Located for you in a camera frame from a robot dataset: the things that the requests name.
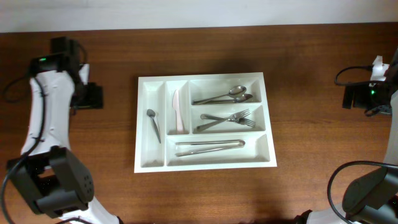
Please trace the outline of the metal tablespoon silver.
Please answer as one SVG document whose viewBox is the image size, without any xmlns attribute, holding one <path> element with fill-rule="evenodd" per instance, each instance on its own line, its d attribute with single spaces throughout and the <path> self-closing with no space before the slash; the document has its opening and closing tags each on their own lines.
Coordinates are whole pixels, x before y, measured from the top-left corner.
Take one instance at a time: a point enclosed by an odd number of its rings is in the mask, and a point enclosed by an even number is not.
<svg viewBox="0 0 398 224">
<path fill-rule="evenodd" d="M 230 89 L 229 92 L 227 92 L 227 94 L 215 96 L 212 98 L 207 98 L 204 100 L 195 100 L 195 101 L 193 101 L 193 105 L 202 105 L 208 101 L 215 100 L 215 99 L 218 99 L 218 98 L 221 98 L 224 96 L 228 96 L 230 98 L 237 98 L 237 97 L 240 97 L 243 94 L 245 94 L 246 90 L 247 90 L 247 88 L 245 86 L 242 86 L 242 85 L 234 86 L 234 87 L 232 87 L 232 89 Z"/>
</svg>

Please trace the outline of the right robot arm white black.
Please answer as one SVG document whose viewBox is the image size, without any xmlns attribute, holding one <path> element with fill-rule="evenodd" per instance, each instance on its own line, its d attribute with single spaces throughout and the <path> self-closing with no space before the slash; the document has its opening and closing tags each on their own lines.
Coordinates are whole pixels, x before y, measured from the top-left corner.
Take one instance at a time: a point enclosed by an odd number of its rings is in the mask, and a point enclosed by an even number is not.
<svg viewBox="0 0 398 224">
<path fill-rule="evenodd" d="M 327 185 L 330 208 L 318 212 L 307 210 L 296 216 L 294 223 L 397 224 L 397 56 L 393 56 L 390 63 L 384 63 L 378 56 L 363 70 L 371 72 L 368 81 L 343 83 L 335 80 L 334 83 L 345 88 L 343 108 L 361 108 L 367 117 L 377 114 L 392 116 L 384 160 L 352 161 L 339 166 Z M 376 170 L 353 180 L 342 202 L 335 205 L 331 197 L 332 183 L 340 171 L 350 166 L 374 166 Z"/>
</svg>

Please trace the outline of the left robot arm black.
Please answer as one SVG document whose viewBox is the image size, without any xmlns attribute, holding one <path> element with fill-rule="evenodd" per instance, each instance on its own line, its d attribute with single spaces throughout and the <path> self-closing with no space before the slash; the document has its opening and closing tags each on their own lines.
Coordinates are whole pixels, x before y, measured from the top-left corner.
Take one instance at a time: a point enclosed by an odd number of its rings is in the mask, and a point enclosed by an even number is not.
<svg viewBox="0 0 398 224">
<path fill-rule="evenodd" d="M 52 38 L 50 54 L 33 58 L 29 79 L 32 106 L 27 138 L 18 158 L 6 165 L 1 209 L 8 223 L 5 189 L 12 182 L 36 215 L 61 223 L 121 223 L 95 197 L 89 169 L 72 153 L 70 115 L 103 108 L 103 89 L 90 82 L 83 46 L 68 37 Z"/>
</svg>

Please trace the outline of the pink plastic knife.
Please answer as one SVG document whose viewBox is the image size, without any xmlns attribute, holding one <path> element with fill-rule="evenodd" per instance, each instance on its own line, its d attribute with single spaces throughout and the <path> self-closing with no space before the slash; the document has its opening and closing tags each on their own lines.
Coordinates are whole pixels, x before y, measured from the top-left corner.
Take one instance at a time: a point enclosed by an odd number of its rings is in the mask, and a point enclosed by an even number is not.
<svg viewBox="0 0 398 224">
<path fill-rule="evenodd" d="M 182 114 L 180 111 L 179 90 L 174 91 L 174 95 L 172 98 L 172 108 L 175 110 L 175 115 L 176 115 L 176 132 L 177 134 L 183 134 L 184 124 L 183 124 Z"/>
</svg>

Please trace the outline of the metal fork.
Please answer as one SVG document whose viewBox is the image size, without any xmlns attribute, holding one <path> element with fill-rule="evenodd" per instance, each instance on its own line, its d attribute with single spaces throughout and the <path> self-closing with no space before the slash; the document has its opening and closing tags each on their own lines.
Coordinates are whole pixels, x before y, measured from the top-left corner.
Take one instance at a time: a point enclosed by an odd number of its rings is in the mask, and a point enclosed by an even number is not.
<svg viewBox="0 0 398 224">
<path fill-rule="evenodd" d="M 212 116 L 212 115 L 209 115 L 209 114 L 202 114 L 200 116 L 200 118 L 201 119 L 210 119 L 210 120 L 221 120 L 222 119 L 220 117 Z M 247 119 L 247 118 L 239 118 L 239 119 L 234 120 L 233 122 L 241 124 L 241 125 L 246 125 L 246 126 L 249 126 L 249 127 L 252 127 L 252 128 L 256 126 L 256 122 L 255 121 Z"/>
<path fill-rule="evenodd" d="M 250 109 L 246 109 L 246 110 L 237 112 L 235 114 L 232 114 L 232 115 L 230 115 L 230 116 L 228 116 L 226 118 L 221 118 L 220 120 L 216 120 L 216 121 L 210 122 L 208 124 L 203 124 L 203 125 L 197 126 L 196 130 L 201 132 L 201 131 L 204 131 L 204 130 L 210 128 L 210 127 L 216 126 L 216 125 L 221 124 L 221 123 L 226 122 L 226 121 L 236 121 L 236 120 L 238 120 L 240 118 L 245 118 L 246 116 L 250 115 L 250 113 L 251 113 Z"/>
</svg>

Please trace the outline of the metal tablespoon dark handle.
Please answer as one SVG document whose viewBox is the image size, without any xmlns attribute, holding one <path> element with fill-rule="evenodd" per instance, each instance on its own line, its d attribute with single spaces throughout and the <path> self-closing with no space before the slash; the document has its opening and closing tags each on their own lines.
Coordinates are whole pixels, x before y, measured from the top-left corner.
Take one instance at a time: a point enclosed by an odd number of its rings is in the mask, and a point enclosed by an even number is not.
<svg viewBox="0 0 398 224">
<path fill-rule="evenodd" d="M 215 104 L 227 104 L 227 103 L 244 103 L 251 100 L 253 96 L 251 94 L 245 93 L 244 95 L 233 98 L 231 100 L 211 100 L 205 103 L 205 105 L 215 105 Z"/>
</svg>

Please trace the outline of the small metal teaspoon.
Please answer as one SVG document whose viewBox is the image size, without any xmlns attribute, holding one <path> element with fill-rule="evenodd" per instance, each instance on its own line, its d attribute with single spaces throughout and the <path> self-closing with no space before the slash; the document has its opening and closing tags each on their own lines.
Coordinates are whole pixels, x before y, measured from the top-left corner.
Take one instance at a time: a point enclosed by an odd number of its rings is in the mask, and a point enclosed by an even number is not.
<svg viewBox="0 0 398 224">
<path fill-rule="evenodd" d="M 161 144 L 162 141 L 161 141 L 160 131 L 159 131 L 159 127 L 158 127 L 158 125 L 156 123 L 156 120 L 155 120 L 156 113 L 152 109 L 147 109 L 146 114 L 151 119 L 155 135 L 157 137 L 158 142 Z"/>
</svg>

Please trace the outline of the metal tongs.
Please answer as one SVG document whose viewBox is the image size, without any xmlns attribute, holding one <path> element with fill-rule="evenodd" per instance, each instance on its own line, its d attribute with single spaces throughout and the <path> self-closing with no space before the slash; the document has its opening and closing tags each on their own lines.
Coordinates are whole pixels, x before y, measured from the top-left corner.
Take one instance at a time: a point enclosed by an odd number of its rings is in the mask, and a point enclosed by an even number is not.
<svg viewBox="0 0 398 224">
<path fill-rule="evenodd" d="M 245 146 L 244 140 L 224 140 L 224 141 L 200 141 L 200 142 L 177 142 L 177 147 L 190 146 L 192 148 L 185 151 L 176 152 L 177 157 L 185 157 L 208 152 L 224 151 L 229 149 L 239 149 Z"/>
</svg>

